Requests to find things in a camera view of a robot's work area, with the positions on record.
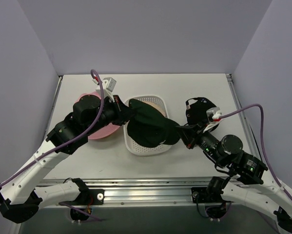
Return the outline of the black NY baseball cap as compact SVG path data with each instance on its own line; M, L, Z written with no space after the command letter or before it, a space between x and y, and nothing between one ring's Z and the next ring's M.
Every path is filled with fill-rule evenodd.
M220 108L206 97L190 98L185 104L188 132L212 132L218 127L218 123L213 124L213 116L220 113Z

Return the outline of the pink bucket hat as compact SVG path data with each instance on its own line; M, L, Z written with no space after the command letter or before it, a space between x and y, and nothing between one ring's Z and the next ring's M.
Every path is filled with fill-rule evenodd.
M78 98L78 100L76 102L80 101L83 97L88 96L88 95L93 95L93 96L96 96L97 98L101 99L99 93L92 92L92 93L84 93L84 94L82 94ZM106 138L106 137L112 135L113 133L115 133L119 128L120 128L120 126L113 125L113 124L110 123L107 126L101 128L100 130L98 130L98 131L94 132L93 134L89 135L88 139L89 140L99 140L99 139Z

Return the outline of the black cap green brim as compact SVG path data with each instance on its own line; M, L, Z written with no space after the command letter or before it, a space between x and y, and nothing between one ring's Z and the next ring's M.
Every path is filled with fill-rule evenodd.
M177 122L165 117L152 105L137 99L129 100L129 108L135 111L127 124L127 133L137 144L155 148L161 144L175 145L180 136L176 132Z

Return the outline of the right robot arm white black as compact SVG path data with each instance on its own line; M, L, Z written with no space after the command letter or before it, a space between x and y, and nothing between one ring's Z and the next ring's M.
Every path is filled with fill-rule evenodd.
M240 138L225 135L218 140L210 127L199 125L175 129L188 149L198 146L218 172L228 175L226 179L212 177L206 189L208 199L222 198L259 211L292 234L292 189L260 159L246 153Z

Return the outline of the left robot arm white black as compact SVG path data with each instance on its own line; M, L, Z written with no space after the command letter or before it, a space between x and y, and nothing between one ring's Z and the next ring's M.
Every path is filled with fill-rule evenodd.
M14 223L23 223L38 210L61 202L86 205L91 193L80 178L55 186L38 184L61 161L88 142L88 136L108 124L124 125L134 111L114 95L99 99L86 95L73 105L65 119L49 132L33 156L9 179L0 183L0 213Z

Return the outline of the white perforated tray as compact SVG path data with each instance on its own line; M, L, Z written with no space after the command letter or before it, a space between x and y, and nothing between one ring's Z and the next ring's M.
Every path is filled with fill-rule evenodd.
M132 97L132 99L137 99L143 102L155 103L156 105L160 106L165 111L166 118L169 118L169 113L166 107L166 103L160 96L156 96L156 95L138 96L138 97ZM155 148L143 147L139 145L138 143L136 143L128 135L127 126L128 126L128 123L126 123L123 127L125 145L126 145L127 150L136 156L154 156L154 155L162 154L170 150L172 147L171 145L164 145L164 144L158 145Z

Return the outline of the beige cloth hat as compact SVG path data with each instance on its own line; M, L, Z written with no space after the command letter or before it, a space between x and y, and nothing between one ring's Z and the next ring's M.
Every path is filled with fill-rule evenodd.
M146 102L148 105L154 107L156 110L158 110L164 117L166 117L165 111L158 105L152 102Z

